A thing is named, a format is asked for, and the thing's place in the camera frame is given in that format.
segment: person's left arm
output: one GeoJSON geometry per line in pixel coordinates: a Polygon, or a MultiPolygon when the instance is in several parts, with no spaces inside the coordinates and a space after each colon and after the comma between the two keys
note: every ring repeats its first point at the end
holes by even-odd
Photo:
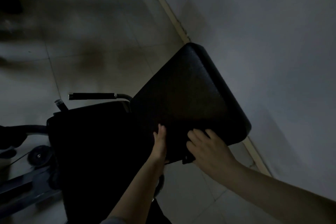
{"type": "Polygon", "coordinates": [[[166,128],[159,124],[154,132],[152,153],[134,177],[107,219],[119,218],[126,224],[145,224],[154,196],[155,186],[163,173],[166,158],[166,128]]]}

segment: tiled floor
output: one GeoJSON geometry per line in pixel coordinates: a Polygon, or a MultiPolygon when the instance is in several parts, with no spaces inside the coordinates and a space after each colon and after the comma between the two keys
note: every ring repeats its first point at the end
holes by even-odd
{"type": "MultiPolygon", "coordinates": [[[[158,0],[21,1],[23,14],[1,14],[0,20],[1,125],[45,124],[60,97],[70,108],[98,103],[70,102],[69,92],[135,95],[183,45],[158,0]]],[[[17,157],[41,144],[48,139],[29,137],[17,157]]],[[[231,149],[241,163],[256,168],[243,144],[231,149]]],[[[29,169],[23,158],[9,178],[29,169]]],[[[270,222],[193,164],[170,164],[165,175],[158,201],[173,224],[270,222]]],[[[56,201],[33,205],[9,221],[65,220],[62,202],[56,201]]]]}

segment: person's right arm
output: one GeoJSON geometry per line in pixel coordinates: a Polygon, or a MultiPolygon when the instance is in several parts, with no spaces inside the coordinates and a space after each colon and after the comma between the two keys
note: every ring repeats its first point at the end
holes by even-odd
{"type": "Polygon", "coordinates": [[[284,223],[336,223],[336,202],[243,166],[216,133],[206,133],[189,131],[187,148],[212,179],[284,223]]]}

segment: hand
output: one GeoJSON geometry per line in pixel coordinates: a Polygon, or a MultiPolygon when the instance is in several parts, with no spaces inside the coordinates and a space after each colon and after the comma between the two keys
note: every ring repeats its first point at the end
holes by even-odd
{"type": "Polygon", "coordinates": [[[229,147],[211,129],[206,129],[207,137],[201,130],[188,132],[191,141],[187,142],[188,150],[194,155],[194,163],[207,175],[222,183],[223,177],[239,166],[239,162],[229,147]]]}
{"type": "Polygon", "coordinates": [[[165,126],[159,124],[159,131],[153,132],[154,135],[154,146],[152,153],[150,154],[150,159],[165,163],[167,147],[166,147],[166,135],[167,130],[165,126]]]}

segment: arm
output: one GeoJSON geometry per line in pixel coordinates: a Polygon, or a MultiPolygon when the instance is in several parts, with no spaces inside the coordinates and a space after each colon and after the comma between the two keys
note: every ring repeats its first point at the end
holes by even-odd
{"type": "Polygon", "coordinates": [[[187,148],[211,178],[284,223],[336,223],[336,202],[243,166],[216,133],[206,133],[189,131],[187,148]]]}
{"type": "Polygon", "coordinates": [[[166,128],[159,124],[154,132],[154,147],[119,202],[107,218],[118,217],[127,224],[144,224],[154,196],[155,185],[163,173],[166,158],[166,128]]]}

